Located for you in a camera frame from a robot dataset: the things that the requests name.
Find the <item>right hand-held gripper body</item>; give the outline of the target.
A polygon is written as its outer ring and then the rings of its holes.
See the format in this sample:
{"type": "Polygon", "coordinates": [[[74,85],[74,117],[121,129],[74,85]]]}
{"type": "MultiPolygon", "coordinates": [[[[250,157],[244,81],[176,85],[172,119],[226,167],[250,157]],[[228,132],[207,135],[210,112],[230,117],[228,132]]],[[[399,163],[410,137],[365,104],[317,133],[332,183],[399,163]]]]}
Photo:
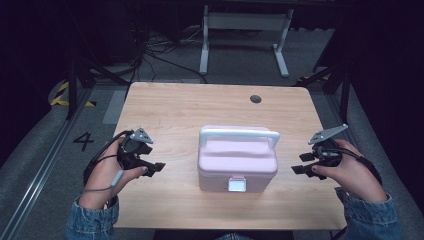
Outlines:
{"type": "MultiPolygon", "coordinates": [[[[320,166],[338,166],[342,159],[342,153],[339,145],[333,139],[333,136],[346,130],[347,128],[347,124],[342,124],[338,127],[316,131],[308,141],[308,144],[312,146],[312,151],[307,154],[307,160],[312,161],[317,159],[317,162],[314,164],[320,166]]],[[[309,164],[307,166],[307,176],[318,177],[320,180],[324,180],[325,176],[316,174],[312,171],[312,166],[314,164],[309,164]]]]}

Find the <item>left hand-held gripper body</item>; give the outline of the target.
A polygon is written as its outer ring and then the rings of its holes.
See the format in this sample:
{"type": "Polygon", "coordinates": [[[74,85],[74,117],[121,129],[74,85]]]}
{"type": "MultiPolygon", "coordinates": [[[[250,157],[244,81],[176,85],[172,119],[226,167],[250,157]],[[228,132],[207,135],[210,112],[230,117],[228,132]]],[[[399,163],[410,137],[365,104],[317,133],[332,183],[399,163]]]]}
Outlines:
{"type": "Polygon", "coordinates": [[[125,138],[120,143],[118,148],[118,163],[124,170],[134,169],[137,167],[145,166],[150,163],[140,158],[142,147],[144,145],[150,146],[153,140],[149,137],[147,132],[140,127],[135,131],[126,131],[125,138]]]}

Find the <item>pink storage box with handle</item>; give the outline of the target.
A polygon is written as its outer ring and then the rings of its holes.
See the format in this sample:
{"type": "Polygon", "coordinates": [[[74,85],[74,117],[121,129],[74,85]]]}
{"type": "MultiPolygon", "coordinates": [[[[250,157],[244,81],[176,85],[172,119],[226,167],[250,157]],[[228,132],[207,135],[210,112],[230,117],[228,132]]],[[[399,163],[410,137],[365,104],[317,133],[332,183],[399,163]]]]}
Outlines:
{"type": "Polygon", "coordinates": [[[263,192],[278,172],[280,134],[265,127],[206,125],[199,132],[203,191],[263,192]]]}

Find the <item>person's right hand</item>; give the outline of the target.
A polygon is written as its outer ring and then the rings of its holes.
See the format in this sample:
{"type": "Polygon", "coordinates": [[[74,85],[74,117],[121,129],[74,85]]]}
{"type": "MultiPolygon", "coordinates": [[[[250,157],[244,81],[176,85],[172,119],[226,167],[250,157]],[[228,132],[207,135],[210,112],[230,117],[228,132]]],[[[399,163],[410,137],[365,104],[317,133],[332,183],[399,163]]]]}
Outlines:
{"type": "Polygon", "coordinates": [[[371,171],[356,158],[343,154],[337,167],[314,165],[312,171],[335,180],[348,192],[368,202],[384,202],[388,199],[382,185],[371,171]]]}

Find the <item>person's left hand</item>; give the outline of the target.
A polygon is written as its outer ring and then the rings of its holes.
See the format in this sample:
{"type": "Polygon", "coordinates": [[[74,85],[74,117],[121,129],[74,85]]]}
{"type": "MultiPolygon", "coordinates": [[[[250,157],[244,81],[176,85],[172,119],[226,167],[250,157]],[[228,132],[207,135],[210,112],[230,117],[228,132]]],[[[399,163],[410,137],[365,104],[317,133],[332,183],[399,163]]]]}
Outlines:
{"type": "Polygon", "coordinates": [[[125,170],[117,183],[112,185],[113,180],[121,170],[116,153],[122,141],[122,138],[114,141],[100,155],[100,162],[91,172],[78,200],[80,207],[91,210],[103,209],[106,203],[115,197],[127,183],[139,178],[147,171],[145,166],[125,170]]]}

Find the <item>black tripod stand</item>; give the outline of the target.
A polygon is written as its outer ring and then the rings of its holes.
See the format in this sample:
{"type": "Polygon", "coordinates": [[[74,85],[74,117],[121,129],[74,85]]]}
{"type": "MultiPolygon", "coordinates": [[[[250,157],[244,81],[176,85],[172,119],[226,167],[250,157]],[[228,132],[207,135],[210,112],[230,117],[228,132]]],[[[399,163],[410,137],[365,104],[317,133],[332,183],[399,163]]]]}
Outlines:
{"type": "Polygon", "coordinates": [[[92,88],[96,84],[91,70],[95,70],[99,74],[105,76],[106,78],[112,80],[113,82],[119,85],[130,85],[128,81],[119,77],[117,74],[107,70],[105,67],[94,63],[86,58],[74,56],[69,65],[67,77],[69,92],[68,114],[66,117],[67,120],[70,120],[78,110],[77,82],[80,82],[83,88],[92,88]]]}
{"type": "Polygon", "coordinates": [[[348,102],[350,95],[351,74],[349,64],[337,64],[327,67],[310,77],[301,77],[295,87],[306,87],[313,82],[327,77],[326,83],[322,87],[325,94],[333,95],[338,88],[341,88],[339,116],[343,123],[347,123],[348,102]]]}

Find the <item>person's denim leg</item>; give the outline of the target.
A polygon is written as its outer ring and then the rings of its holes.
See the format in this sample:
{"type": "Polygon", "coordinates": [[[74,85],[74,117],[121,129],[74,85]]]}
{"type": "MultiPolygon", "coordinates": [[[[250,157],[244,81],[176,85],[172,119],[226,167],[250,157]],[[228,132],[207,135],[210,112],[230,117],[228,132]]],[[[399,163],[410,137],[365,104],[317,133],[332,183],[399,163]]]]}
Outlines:
{"type": "Polygon", "coordinates": [[[239,234],[239,233],[227,233],[213,240],[255,240],[255,239],[239,234]]]}

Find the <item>metal floor rail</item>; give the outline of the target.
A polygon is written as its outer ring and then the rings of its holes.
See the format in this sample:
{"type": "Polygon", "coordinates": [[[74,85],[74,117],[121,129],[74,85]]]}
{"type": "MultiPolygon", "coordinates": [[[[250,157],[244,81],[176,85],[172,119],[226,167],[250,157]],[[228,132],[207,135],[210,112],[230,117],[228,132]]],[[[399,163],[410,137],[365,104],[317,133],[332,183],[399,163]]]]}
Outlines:
{"type": "Polygon", "coordinates": [[[82,185],[82,171],[98,148],[94,124],[101,111],[97,91],[83,90],[76,113],[64,121],[49,149],[35,152],[34,139],[24,143],[24,149],[42,161],[25,177],[29,186],[0,230],[0,240],[63,238],[70,206],[82,185]]]}

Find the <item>white metal table frame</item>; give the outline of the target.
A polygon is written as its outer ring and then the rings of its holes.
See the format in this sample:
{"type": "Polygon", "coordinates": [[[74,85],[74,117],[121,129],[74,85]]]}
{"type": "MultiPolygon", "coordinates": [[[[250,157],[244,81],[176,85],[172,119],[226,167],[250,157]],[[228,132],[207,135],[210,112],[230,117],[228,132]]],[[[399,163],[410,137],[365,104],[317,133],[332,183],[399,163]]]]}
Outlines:
{"type": "Polygon", "coordinates": [[[293,18],[294,10],[289,9],[284,14],[255,13],[220,13],[211,12],[205,5],[203,10],[202,33],[203,43],[200,56],[199,72],[206,74],[209,59],[209,30],[255,30],[279,31],[279,42],[272,45],[277,66],[282,77],[288,77],[289,71],[282,53],[283,46],[293,18]]]}

